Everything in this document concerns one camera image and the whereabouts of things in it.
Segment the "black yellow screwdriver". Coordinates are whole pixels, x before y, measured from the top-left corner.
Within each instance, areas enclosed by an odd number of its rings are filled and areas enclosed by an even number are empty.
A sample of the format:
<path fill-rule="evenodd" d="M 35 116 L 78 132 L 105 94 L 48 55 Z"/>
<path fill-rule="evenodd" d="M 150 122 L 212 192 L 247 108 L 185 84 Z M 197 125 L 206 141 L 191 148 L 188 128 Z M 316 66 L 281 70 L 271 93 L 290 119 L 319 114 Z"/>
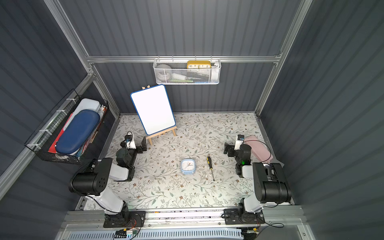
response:
<path fill-rule="evenodd" d="M 209 169 L 211 171 L 212 179 L 213 179 L 213 181 L 215 181 L 214 172 L 213 172 L 213 164 L 212 164 L 212 159 L 210 156 L 207 157 L 207 163 L 208 163 Z"/>

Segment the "light blue alarm clock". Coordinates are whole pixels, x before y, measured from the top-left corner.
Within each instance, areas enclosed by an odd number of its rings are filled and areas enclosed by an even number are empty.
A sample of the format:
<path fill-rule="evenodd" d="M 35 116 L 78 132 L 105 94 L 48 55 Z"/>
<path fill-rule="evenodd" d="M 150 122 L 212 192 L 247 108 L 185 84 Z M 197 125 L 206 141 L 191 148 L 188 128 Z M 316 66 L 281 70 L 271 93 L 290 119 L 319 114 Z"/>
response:
<path fill-rule="evenodd" d="M 196 172 L 196 162 L 193 159 L 183 159 L 181 161 L 181 172 L 184 175 L 193 175 Z"/>

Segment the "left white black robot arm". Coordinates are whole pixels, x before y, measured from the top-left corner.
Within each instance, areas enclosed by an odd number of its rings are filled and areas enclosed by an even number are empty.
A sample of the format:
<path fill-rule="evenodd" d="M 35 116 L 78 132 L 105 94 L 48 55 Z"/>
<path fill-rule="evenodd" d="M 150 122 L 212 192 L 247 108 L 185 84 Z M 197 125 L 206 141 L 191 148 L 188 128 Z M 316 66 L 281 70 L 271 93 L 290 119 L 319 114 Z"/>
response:
<path fill-rule="evenodd" d="M 108 180 L 132 181 L 136 157 L 147 150 L 145 138 L 140 146 L 136 146 L 134 135 L 128 133 L 116 153 L 116 163 L 112 158 L 94 159 L 82 166 L 71 178 L 70 192 L 94 201 L 104 210 L 105 228 L 136 223 L 136 219 L 130 216 L 128 205 L 108 187 Z"/>

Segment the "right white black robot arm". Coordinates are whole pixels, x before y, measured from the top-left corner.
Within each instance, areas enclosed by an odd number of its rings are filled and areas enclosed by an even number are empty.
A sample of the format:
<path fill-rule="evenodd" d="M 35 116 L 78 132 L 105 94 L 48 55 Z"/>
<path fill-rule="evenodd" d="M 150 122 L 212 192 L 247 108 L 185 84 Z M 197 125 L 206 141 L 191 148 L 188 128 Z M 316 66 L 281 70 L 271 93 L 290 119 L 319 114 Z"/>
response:
<path fill-rule="evenodd" d="M 224 154 L 236 161 L 235 170 L 240 178 L 253 180 L 254 193 L 241 199 L 237 210 L 227 210 L 224 216 L 232 215 L 228 224 L 261 223 L 258 213 L 262 208 L 275 208 L 288 203 L 292 192 L 285 177 L 283 167 L 273 163 L 272 151 L 260 140 L 238 140 L 235 145 L 225 143 Z"/>

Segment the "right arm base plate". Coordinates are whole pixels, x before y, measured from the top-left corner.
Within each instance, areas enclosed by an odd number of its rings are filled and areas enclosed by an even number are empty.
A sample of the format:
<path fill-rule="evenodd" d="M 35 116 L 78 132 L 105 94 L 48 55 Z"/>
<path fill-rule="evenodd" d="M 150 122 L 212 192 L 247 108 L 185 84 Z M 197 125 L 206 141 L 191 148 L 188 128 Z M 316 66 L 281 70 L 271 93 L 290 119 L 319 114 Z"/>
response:
<path fill-rule="evenodd" d="M 224 209 L 221 215 L 226 225 L 261 225 L 265 223 L 262 212 L 248 213 L 236 208 Z"/>

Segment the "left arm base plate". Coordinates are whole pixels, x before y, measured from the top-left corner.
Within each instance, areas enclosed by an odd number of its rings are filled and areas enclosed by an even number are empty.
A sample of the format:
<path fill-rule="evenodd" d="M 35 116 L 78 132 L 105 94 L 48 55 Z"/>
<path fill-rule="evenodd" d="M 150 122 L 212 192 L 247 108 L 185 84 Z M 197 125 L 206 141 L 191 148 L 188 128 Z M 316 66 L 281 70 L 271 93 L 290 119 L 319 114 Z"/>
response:
<path fill-rule="evenodd" d="M 145 211 L 122 212 L 116 215 L 105 214 L 104 228 L 141 228 L 145 222 Z"/>

